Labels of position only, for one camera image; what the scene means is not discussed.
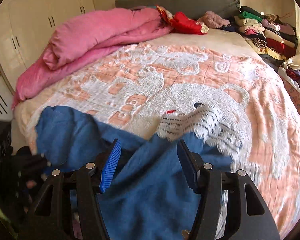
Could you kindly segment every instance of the gray headboard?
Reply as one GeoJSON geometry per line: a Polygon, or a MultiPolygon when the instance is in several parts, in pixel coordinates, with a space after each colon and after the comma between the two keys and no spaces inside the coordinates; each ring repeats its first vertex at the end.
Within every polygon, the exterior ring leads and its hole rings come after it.
{"type": "Polygon", "coordinates": [[[199,19],[206,11],[213,11],[223,18],[238,14],[240,0],[116,0],[117,8],[160,5],[172,14],[183,12],[191,19],[199,19]]]}

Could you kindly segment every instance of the patterned cloth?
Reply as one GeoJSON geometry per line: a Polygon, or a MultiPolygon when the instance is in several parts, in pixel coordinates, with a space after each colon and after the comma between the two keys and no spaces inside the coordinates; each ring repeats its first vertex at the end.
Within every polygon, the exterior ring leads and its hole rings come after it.
{"type": "Polygon", "coordinates": [[[268,20],[268,22],[270,22],[270,23],[279,23],[279,24],[282,24],[282,22],[280,21],[280,18],[279,18],[279,16],[278,15],[274,15],[274,14],[266,14],[265,16],[264,16],[264,18],[266,19],[266,20],[268,20]]]}
{"type": "Polygon", "coordinates": [[[299,115],[300,115],[300,93],[283,77],[281,77],[283,81],[284,88],[288,92],[294,106],[296,107],[299,115]]]}
{"type": "Polygon", "coordinates": [[[252,43],[259,49],[265,49],[267,47],[266,41],[259,39],[259,38],[250,38],[248,37],[249,40],[252,41],[252,43]]]}

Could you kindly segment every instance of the bedspread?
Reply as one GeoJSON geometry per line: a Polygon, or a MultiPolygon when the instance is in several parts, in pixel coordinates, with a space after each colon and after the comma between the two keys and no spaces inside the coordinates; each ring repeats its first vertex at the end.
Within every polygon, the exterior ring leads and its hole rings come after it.
{"type": "MultiPolygon", "coordinates": [[[[239,151],[218,150],[231,156],[233,171],[248,172],[282,238],[300,217],[300,116],[280,77],[258,56],[140,43],[86,66],[39,96],[46,101],[33,98],[15,112],[33,153],[34,126],[46,106],[70,106],[145,139],[156,132],[175,139],[184,130],[157,131],[162,115],[175,110],[182,118],[195,110],[195,103],[217,105],[229,124],[247,136],[239,151]]],[[[223,205],[221,224],[225,212],[223,205]]]]}

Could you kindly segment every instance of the blue towel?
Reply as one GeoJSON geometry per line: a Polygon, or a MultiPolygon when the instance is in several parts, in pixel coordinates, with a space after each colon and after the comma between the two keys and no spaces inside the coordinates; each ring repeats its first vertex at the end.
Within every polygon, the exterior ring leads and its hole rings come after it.
{"type": "MultiPolygon", "coordinates": [[[[66,106],[45,108],[36,131],[38,153],[51,161],[51,170],[79,169],[115,138],[120,140],[122,154],[114,179],[104,194],[98,194],[111,239],[181,240],[181,231],[191,229],[200,195],[189,189],[183,175],[178,141],[157,134],[146,141],[66,106]]],[[[230,170],[231,158],[203,144],[193,132],[180,139],[214,168],[230,170]]]]}

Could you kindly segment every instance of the folded pink blanket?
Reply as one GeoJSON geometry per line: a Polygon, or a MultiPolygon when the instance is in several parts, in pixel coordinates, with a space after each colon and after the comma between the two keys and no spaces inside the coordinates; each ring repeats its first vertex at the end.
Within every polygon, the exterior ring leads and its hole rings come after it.
{"type": "Polygon", "coordinates": [[[206,12],[197,21],[205,23],[209,28],[212,29],[218,29],[221,28],[222,26],[227,26],[230,24],[228,20],[222,19],[218,14],[215,14],[214,12],[211,11],[206,12]]]}
{"type": "Polygon", "coordinates": [[[18,78],[12,109],[121,45],[152,40],[171,30],[152,8],[116,8],[72,18],[57,27],[40,58],[18,78]]]}

